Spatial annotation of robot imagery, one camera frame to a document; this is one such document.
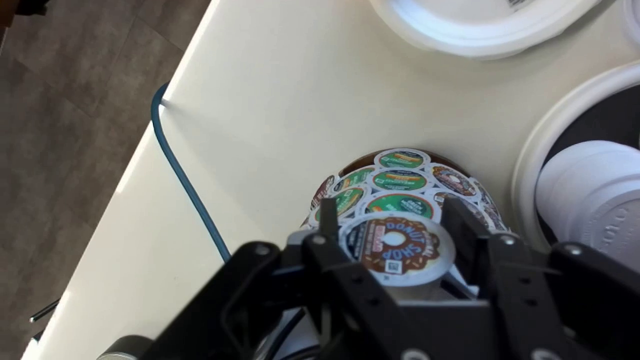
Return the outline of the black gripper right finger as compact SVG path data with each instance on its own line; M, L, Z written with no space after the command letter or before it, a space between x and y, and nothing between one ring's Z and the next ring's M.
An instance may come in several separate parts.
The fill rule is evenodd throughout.
M453 243L457 270L461 274L477 274L485 266L488 229L459 199L444 202L441 226Z

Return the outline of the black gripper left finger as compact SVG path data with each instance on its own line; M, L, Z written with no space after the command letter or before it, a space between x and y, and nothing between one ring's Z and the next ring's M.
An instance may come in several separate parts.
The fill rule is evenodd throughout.
M324 199L317 211L317 234L328 243L337 241L339 225L337 225L337 207L334 199Z

